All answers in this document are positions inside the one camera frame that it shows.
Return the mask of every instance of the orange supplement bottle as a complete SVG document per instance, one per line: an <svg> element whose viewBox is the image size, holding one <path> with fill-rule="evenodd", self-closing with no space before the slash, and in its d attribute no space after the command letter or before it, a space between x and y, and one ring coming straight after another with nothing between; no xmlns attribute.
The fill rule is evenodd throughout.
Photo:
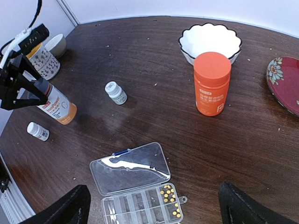
<svg viewBox="0 0 299 224"><path fill-rule="evenodd" d="M207 52L194 61L196 106L206 116L220 114L225 105L231 75L231 63L222 54Z"/></svg>
<svg viewBox="0 0 299 224"><path fill-rule="evenodd" d="M63 125L69 124L76 116L77 106L44 78L41 77L33 82L34 86L48 97L48 102L45 105L37 107L59 123ZM29 92L27 98L35 99L37 97Z"/></svg>

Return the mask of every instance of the white bottle cap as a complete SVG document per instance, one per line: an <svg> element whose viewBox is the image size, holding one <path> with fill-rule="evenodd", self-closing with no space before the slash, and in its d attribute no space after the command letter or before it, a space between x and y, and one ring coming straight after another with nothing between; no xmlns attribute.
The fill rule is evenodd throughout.
<svg viewBox="0 0 299 224"><path fill-rule="evenodd" d="M38 130L38 125L36 123L34 123L34 122L30 122L30 124L27 127L27 132L29 134L33 135L33 134L35 134L37 132L37 130Z"/></svg>
<svg viewBox="0 0 299 224"><path fill-rule="evenodd" d="M106 85L105 91L108 95L114 95L117 93L119 86L116 82L110 82Z"/></svg>

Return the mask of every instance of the orange bottle cap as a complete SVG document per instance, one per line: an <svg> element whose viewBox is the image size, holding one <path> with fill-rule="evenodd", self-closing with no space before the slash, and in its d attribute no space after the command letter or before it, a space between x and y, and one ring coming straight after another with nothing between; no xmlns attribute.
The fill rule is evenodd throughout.
<svg viewBox="0 0 299 224"><path fill-rule="evenodd" d="M202 85L216 87L225 84L230 79L232 65L222 54L206 52L194 61L194 77Z"/></svg>

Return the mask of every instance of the patterned ceramic cup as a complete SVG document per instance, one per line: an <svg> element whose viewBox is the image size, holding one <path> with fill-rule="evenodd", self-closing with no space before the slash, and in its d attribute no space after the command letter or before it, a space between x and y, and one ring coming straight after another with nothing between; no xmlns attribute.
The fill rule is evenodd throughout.
<svg viewBox="0 0 299 224"><path fill-rule="evenodd" d="M52 79L60 69L59 61L40 43L27 55L38 73L46 80ZM34 79L28 72L23 75L27 79Z"/></svg>

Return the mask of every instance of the scalloped bowl rim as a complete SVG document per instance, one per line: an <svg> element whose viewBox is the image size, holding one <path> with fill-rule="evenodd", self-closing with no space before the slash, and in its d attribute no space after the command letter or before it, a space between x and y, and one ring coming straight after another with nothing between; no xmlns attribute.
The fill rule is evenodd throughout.
<svg viewBox="0 0 299 224"><path fill-rule="evenodd" d="M213 25L214 27L219 26L219 25L224 26L227 30L234 31L235 36L236 36L238 39L240 39L239 50L238 50L237 52L235 52L232 56L228 57L229 60L232 59L232 58L234 58L237 54L239 54L239 53L241 52L241 46L242 46L242 44L243 44L243 41L242 41L242 39L241 39L240 37L238 37L237 32L236 32L235 30L233 30L233 29L228 29L227 26L225 26L224 24L216 24L216 25L214 25L214 24L212 24L212 23L210 23L210 22L207 22L207 23L205 23L205 24L203 24L203 25L200 25L200 24L194 24L194 25L192 25L189 29L185 29L185 30L183 30L183 32L182 32L182 36L179 37L179 39L178 39L178 43L179 43L179 45L180 45L180 49L181 49L181 51L183 51L184 53L186 53L190 58L195 59L195 57L191 56L188 52L186 52L186 51L183 49L183 45L181 44L181 41L180 41L180 40L181 40L181 38L184 37L184 32L185 32L185 31L189 31L189 30L191 30L191 29L192 29L193 27L195 27L195 26L203 27L203 26L206 25L206 24L211 24L211 25Z"/></svg>

